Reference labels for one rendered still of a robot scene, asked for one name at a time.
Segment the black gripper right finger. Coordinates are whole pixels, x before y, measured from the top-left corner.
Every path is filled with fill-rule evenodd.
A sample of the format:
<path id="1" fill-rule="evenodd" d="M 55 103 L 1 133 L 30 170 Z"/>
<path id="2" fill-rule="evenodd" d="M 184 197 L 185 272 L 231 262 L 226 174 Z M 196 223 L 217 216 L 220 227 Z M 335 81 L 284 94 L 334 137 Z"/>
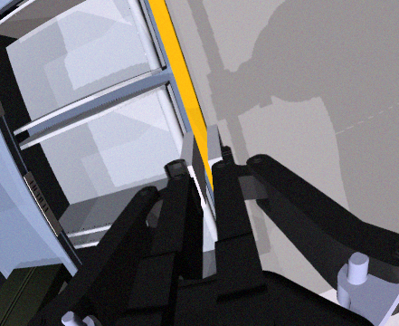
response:
<path id="1" fill-rule="evenodd" d="M 342 307 L 374 326 L 399 313 L 398 233 L 363 222 L 269 155 L 236 165 L 217 124 L 207 127 L 207 160 L 217 230 L 217 326 L 276 326 L 244 202 L 253 199 L 337 291 Z"/>

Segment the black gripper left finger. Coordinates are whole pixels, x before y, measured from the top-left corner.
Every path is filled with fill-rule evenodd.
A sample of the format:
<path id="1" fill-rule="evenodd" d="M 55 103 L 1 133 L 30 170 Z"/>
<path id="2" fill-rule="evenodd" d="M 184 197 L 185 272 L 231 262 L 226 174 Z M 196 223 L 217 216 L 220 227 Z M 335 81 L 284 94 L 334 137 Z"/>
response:
<path id="1" fill-rule="evenodd" d="M 180 158 L 164 166 L 167 186 L 140 189 L 27 326 L 110 326 L 118 317 L 117 326 L 174 326 L 178 279 L 203 279 L 205 171 L 192 131 Z"/>

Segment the yellow rail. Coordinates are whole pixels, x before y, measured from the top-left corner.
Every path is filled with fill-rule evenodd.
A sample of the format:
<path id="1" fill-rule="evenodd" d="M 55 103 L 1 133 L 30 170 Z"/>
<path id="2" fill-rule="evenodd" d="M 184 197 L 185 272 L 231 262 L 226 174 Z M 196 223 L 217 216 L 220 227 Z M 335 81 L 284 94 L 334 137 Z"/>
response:
<path id="1" fill-rule="evenodd" d="M 212 172 L 207 160 L 207 127 L 195 93 L 185 57 L 165 0 L 148 0 L 160 32 L 166 54 L 180 91 L 185 110 L 200 150 L 204 167 L 213 189 Z"/>

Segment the grey open bin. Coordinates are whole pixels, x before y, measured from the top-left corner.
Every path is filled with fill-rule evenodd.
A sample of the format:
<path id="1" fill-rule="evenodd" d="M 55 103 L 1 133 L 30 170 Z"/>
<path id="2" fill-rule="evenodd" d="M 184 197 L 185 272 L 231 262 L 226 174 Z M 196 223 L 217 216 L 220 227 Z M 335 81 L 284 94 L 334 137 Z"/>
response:
<path id="1" fill-rule="evenodd" d="M 0 20 L 15 135 L 166 68 L 144 0 L 29 0 Z"/>
<path id="2" fill-rule="evenodd" d="M 203 279 L 207 276 L 216 273 L 214 242 L 217 241 L 214 203 L 211 198 L 206 181 L 205 181 L 205 193 L 206 193 L 206 206 L 203 207 L 204 210 Z M 97 245 L 97 243 L 106 234 L 108 230 L 109 229 L 95 233 L 89 233 L 86 235 L 77 235 L 74 237 L 69 237 L 69 239 L 71 240 L 71 243 L 79 253 L 81 259 L 85 261 L 87 257 L 90 255 L 91 251 L 94 249 L 94 247 Z"/>
<path id="3" fill-rule="evenodd" d="M 165 188 L 163 166 L 180 159 L 186 132 L 164 81 L 36 132 L 19 146 L 73 237 L 109 229 L 143 187 Z"/>

